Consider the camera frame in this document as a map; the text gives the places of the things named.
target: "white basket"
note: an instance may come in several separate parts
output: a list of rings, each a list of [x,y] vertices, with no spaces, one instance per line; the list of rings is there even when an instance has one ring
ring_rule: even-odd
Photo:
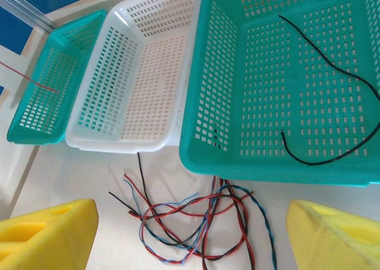
[[[110,153],[179,145],[200,0],[126,0],[108,13],[66,142]]]

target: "yellow foam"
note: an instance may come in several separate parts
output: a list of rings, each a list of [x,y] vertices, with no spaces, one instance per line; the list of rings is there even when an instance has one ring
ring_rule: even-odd
[[[379,222],[291,201],[286,226],[299,270],[380,269]]]
[[[0,269],[83,270],[97,225],[92,199],[0,221]]]

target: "turquoise plastic basket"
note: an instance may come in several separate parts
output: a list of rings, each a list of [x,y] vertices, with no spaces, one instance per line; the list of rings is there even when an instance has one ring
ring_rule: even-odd
[[[8,130],[7,140],[45,145],[64,138],[84,71],[107,12],[74,20],[50,34]]]
[[[328,66],[278,15],[331,59],[380,85],[380,0],[202,0],[180,157],[223,178],[366,185],[380,182],[380,120],[362,82]]]

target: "white table surface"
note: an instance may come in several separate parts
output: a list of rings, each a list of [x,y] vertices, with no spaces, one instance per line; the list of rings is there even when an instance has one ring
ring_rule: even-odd
[[[195,192],[200,195],[209,192],[211,176],[200,176],[186,171],[179,161],[177,148],[142,154],[142,164],[154,202],[180,201]],[[72,149],[63,143],[41,147],[12,216],[79,198],[93,198],[99,212],[99,228],[87,269],[178,268],[161,263],[144,249],[138,239],[140,222],[107,194],[111,190],[134,205],[129,186],[122,182],[124,172],[141,186],[136,155],[89,153]],[[286,211],[291,199],[314,201],[380,220],[380,185],[352,188],[243,181],[233,183],[253,190],[257,200],[267,210],[275,236],[280,270],[296,269],[285,228]],[[247,200],[246,205],[251,215],[249,237],[256,254],[257,269],[272,269],[270,244],[263,219],[252,202]],[[193,210],[201,211],[204,208],[205,205]],[[191,234],[197,225],[195,220],[181,216],[166,221],[182,238]],[[236,214],[233,211],[228,212],[216,219],[210,230],[209,252],[221,253],[239,238]],[[182,250],[169,249],[152,239],[147,241],[165,257],[179,259],[184,255]],[[211,270],[249,269],[246,248],[243,246],[233,256],[208,265]],[[190,258],[183,269],[201,269],[200,258]]]

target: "tangled wires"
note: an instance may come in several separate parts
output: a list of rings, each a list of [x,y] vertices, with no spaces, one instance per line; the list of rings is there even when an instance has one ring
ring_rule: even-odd
[[[147,249],[149,253],[151,253],[154,257],[156,257],[160,261],[165,262],[165,263],[170,263],[170,264],[183,264],[188,260],[190,256],[195,255],[202,259],[202,268],[207,269],[206,261],[218,261],[226,256],[229,256],[235,253],[235,251],[237,251],[241,247],[241,245],[245,243],[247,251],[248,251],[251,269],[255,269],[255,265],[256,265],[255,254],[248,239],[249,213],[248,213],[248,210],[246,209],[245,204],[243,203],[244,199],[250,198],[251,201],[257,205],[257,207],[261,211],[262,216],[264,217],[264,223],[268,231],[268,236],[269,236],[271,249],[272,249],[271,255],[272,255],[272,261],[273,261],[273,268],[275,270],[277,269],[276,250],[274,248],[274,237],[269,225],[269,221],[265,213],[265,209],[255,199],[252,192],[240,186],[233,185],[228,180],[224,180],[224,179],[217,180],[217,178],[214,176],[212,184],[211,184],[211,192],[207,196],[201,196],[201,197],[196,198],[197,196],[197,193],[196,193],[184,199],[180,203],[152,204],[147,193],[147,187],[145,184],[144,173],[141,166],[140,155],[137,154],[137,156],[138,156],[138,163],[140,167],[143,193],[137,188],[136,184],[133,182],[133,180],[131,180],[131,178],[127,174],[124,175],[124,181],[127,184],[129,184],[132,190],[132,195],[136,203],[137,210],[131,207],[130,205],[126,204],[121,199],[119,199],[112,192],[109,192],[109,194],[111,194],[114,198],[116,198],[119,202],[121,202],[124,206],[126,206],[129,209],[129,214],[141,220],[139,237],[140,237],[141,242],[143,243],[143,245],[145,246],[145,248]],[[242,197],[237,196],[236,194],[237,190],[244,192],[245,195]],[[139,194],[140,197],[143,198],[143,200],[148,205],[148,209],[145,212],[141,211],[141,208],[135,196],[135,191]],[[232,203],[227,208],[223,210],[219,210],[220,202],[223,198],[232,200]],[[185,211],[187,207],[198,204],[202,201],[208,201],[208,208],[204,214],[191,214]],[[157,209],[161,207],[165,207],[167,211],[158,212]],[[225,253],[221,255],[207,255],[206,251],[207,251],[207,242],[208,242],[208,232],[210,230],[212,222],[214,221],[217,215],[224,214],[225,212],[227,212],[229,209],[233,207],[236,209],[237,220],[239,222],[239,227],[242,232],[242,236],[239,242],[235,246],[233,246],[231,249],[229,249],[228,251],[226,251]],[[184,240],[181,240],[172,230],[170,230],[162,222],[162,218],[168,217],[172,214],[178,214],[178,213],[189,216],[189,217],[202,218],[202,221],[200,225],[197,227],[197,229],[188,238]],[[156,221],[156,223],[163,229],[167,238],[159,237],[156,233],[154,233],[151,230],[151,228],[148,225],[148,221],[150,220]],[[158,255],[145,242],[144,230],[146,230],[152,237],[154,237],[161,243],[165,244],[166,246],[184,249],[187,251],[187,254],[183,257],[183,259],[178,260],[178,261],[166,259]]]

